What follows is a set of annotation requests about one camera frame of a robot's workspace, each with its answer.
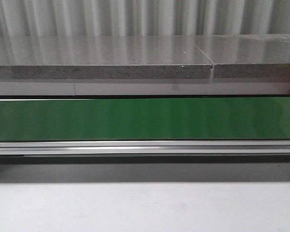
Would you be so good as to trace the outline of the white pleated curtain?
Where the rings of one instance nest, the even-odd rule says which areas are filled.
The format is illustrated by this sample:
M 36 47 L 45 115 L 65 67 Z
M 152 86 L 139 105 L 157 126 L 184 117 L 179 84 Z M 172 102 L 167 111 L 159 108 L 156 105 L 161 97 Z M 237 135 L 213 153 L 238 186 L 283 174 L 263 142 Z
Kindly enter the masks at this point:
M 290 0 L 0 0 L 0 36 L 290 34 Z

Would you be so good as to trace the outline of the aluminium conveyor frame rail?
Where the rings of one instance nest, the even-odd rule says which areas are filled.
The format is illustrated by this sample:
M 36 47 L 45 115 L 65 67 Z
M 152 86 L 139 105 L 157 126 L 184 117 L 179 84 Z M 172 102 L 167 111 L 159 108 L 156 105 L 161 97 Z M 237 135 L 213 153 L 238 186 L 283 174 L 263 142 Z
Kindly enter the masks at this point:
M 0 142 L 0 163 L 290 162 L 289 140 Z

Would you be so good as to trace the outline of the green conveyor belt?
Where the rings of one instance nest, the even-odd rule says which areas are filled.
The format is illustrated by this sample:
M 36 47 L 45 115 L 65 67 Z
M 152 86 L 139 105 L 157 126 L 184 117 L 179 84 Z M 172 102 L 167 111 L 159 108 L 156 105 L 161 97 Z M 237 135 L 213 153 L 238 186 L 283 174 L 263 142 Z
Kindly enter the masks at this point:
M 290 97 L 0 101 L 0 141 L 290 139 Z

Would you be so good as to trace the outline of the grey stone countertop slab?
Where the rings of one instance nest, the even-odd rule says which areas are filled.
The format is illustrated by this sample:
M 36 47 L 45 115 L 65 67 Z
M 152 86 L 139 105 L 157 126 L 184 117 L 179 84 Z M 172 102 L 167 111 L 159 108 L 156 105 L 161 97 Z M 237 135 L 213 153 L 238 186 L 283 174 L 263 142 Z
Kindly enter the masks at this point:
M 0 80 L 290 82 L 290 35 L 0 37 Z

